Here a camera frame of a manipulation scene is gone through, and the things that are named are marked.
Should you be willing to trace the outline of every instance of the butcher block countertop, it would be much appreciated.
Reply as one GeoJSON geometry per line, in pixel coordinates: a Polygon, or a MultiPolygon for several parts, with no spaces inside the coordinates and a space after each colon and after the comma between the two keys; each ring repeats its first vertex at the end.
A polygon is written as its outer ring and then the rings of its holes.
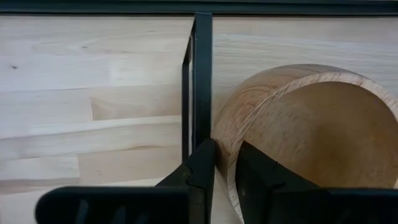
{"type": "MultiPolygon", "coordinates": [[[[192,17],[0,17],[0,223],[63,185],[154,185],[181,160],[192,17]]],[[[213,114],[264,69],[319,63],[398,96],[398,18],[215,17],[213,114]]],[[[213,223],[239,223],[216,183],[213,223]]]]}

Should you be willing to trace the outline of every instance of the wooden bowl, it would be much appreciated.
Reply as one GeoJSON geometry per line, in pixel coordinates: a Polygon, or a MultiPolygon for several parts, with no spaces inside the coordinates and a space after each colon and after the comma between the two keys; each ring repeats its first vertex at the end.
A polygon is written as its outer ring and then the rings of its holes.
{"type": "Polygon", "coordinates": [[[326,65],[288,65],[238,86],[215,121],[219,181],[242,219],[235,185],[243,141],[322,187],[393,188],[398,105],[377,83],[326,65]]]}

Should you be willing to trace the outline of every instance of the black plastic piece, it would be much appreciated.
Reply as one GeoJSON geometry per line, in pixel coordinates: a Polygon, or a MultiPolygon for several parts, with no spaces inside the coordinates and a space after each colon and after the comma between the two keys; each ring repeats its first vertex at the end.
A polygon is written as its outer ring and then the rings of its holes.
{"type": "Polygon", "coordinates": [[[210,137],[211,131],[211,73],[213,65],[213,15],[195,14],[182,63],[182,160],[210,137]],[[190,69],[192,62],[192,92],[190,69]],[[192,122],[190,124],[190,107],[192,122]]]}
{"type": "Polygon", "coordinates": [[[62,187],[40,198],[38,224],[209,224],[216,144],[196,153],[155,187],[62,187]]]}
{"type": "Polygon", "coordinates": [[[245,224],[398,223],[398,190],[324,189],[247,142],[236,188],[245,224]]]}
{"type": "Polygon", "coordinates": [[[396,1],[350,0],[1,0],[0,13],[391,16],[396,1]]]}

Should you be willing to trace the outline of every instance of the black plastic jaw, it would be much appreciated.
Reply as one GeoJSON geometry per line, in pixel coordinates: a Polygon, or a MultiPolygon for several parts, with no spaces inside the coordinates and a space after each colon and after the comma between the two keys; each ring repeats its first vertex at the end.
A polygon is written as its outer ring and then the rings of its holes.
{"type": "Polygon", "coordinates": [[[62,187],[37,203],[38,224],[209,224],[216,144],[206,139],[155,187],[62,187]]]}
{"type": "Polygon", "coordinates": [[[398,223],[398,190],[324,189],[247,142],[236,188],[245,224],[398,223]]]}

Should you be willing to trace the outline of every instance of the light wooden surface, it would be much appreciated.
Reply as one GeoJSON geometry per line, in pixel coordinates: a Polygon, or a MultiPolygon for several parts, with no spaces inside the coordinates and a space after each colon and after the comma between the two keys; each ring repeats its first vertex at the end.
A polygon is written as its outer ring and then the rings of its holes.
{"type": "Polygon", "coordinates": [[[243,141],[322,187],[393,188],[397,103],[372,80],[326,65],[271,68],[242,82],[211,134],[220,181],[241,220],[235,173],[243,141]]]}
{"type": "MultiPolygon", "coordinates": [[[[0,17],[0,223],[34,223],[59,185],[164,177],[180,162],[191,17],[0,17]]],[[[215,18],[213,112],[291,63],[365,75],[398,95],[398,19],[215,18]]],[[[238,223],[215,193],[213,223],[238,223]]]]}

